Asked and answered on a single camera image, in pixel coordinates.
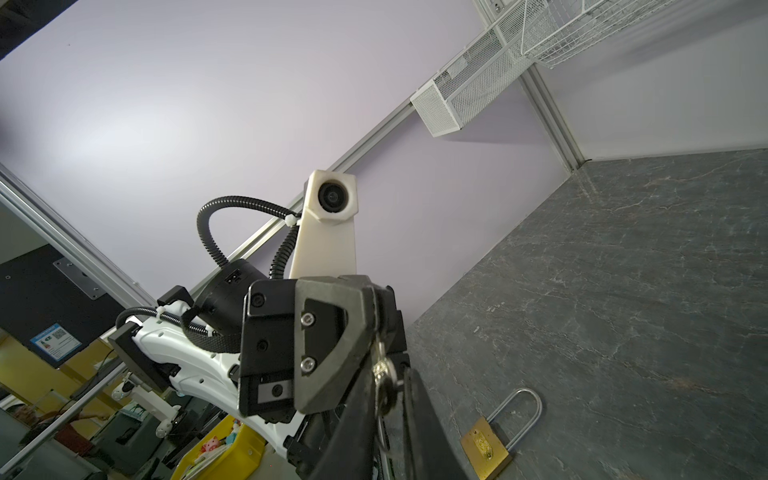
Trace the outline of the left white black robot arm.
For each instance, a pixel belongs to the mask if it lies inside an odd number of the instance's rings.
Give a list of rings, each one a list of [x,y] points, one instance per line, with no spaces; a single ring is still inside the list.
[[[309,466],[373,451],[408,360],[392,288],[266,278],[244,261],[198,299],[179,286],[124,310],[109,341],[148,387],[209,402]]]

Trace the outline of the brass padlock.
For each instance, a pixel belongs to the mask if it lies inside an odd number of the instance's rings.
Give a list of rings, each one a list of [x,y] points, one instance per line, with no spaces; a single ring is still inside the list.
[[[509,404],[521,395],[530,396],[535,403],[534,414],[509,440],[504,441],[493,429],[493,422]],[[521,387],[510,393],[489,416],[480,417],[460,440],[462,450],[475,475],[480,480],[496,479],[512,461],[513,451],[538,423],[544,410],[541,396],[533,389]]]

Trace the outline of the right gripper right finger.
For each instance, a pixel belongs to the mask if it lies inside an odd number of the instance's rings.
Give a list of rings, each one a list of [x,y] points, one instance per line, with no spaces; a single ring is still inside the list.
[[[416,369],[404,370],[404,462],[407,479],[466,479]]]

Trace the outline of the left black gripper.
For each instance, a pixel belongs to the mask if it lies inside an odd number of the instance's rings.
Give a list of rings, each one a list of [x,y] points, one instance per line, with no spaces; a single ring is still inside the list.
[[[238,410],[246,417],[331,410],[375,341],[405,348],[393,288],[365,275],[259,280],[244,307]]]

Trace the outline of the small silver key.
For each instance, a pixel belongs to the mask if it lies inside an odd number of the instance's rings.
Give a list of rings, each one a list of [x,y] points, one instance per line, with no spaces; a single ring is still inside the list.
[[[376,416],[385,417],[396,405],[399,395],[399,377],[383,338],[376,334],[371,345],[372,375]]]

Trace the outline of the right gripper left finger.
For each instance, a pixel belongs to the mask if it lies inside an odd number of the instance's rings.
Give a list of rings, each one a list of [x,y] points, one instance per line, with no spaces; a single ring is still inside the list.
[[[370,357],[362,363],[340,423],[310,479],[373,477],[377,394]]]

